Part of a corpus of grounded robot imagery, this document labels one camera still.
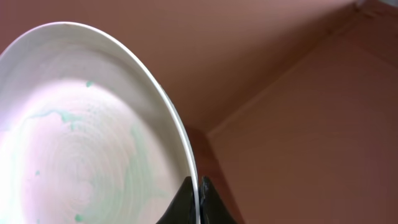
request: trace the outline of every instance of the ceramic plate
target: ceramic plate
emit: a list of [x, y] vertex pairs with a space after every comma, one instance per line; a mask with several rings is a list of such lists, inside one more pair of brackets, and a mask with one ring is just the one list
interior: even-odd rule
[[3, 52], [0, 132], [0, 223], [155, 223], [188, 175], [198, 203], [173, 105], [98, 29], [46, 24]]

